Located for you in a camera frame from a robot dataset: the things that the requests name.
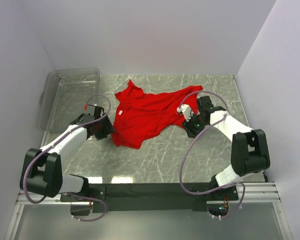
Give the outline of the clear plastic bin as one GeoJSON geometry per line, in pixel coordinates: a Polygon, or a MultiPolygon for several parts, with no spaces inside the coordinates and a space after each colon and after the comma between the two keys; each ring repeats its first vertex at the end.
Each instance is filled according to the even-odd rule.
{"type": "Polygon", "coordinates": [[[84,112],[87,99],[99,92],[98,68],[59,69],[47,76],[40,97],[37,129],[49,133],[62,133],[84,112]]]}

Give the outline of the red t shirt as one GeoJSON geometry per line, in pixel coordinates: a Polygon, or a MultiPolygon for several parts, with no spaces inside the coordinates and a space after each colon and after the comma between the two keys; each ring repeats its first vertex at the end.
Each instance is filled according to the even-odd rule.
{"type": "Polygon", "coordinates": [[[168,126],[182,127],[184,116],[177,113],[182,100],[192,109],[196,106],[200,85],[191,85],[174,92],[144,93],[130,80],[125,90],[115,93],[119,105],[114,120],[115,132],[111,134],[116,146],[139,149],[142,142],[160,135],[168,126]]]}

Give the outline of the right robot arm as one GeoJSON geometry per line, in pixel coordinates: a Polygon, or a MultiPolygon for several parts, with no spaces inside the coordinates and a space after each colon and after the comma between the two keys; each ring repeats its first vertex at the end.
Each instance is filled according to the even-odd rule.
{"type": "Polygon", "coordinates": [[[197,112],[187,104],[177,108],[177,112],[184,116],[182,126],[188,137],[196,138],[213,127],[231,141],[230,165],[214,175],[210,182],[209,193],[218,200],[227,193],[225,185],[270,167],[266,134],[261,129],[255,130],[242,124],[224,107],[214,106],[209,96],[198,98],[196,103],[197,112]]]}

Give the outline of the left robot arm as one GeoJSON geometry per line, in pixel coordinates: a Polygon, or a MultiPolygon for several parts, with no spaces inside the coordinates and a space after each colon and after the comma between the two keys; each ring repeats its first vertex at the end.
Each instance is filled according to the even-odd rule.
{"type": "Polygon", "coordinates": [[[61,160],[90,137],[99,141],[113,132],[113,125],[103,107],[94,106],[93,114],[79,115],[54,141],[40,149],[31,148],[26,152],[20,188],[44,197],[72,193],[78,201],[86,200],[90,195],[88,179],[72,174],[64,175],[61,160]]]}

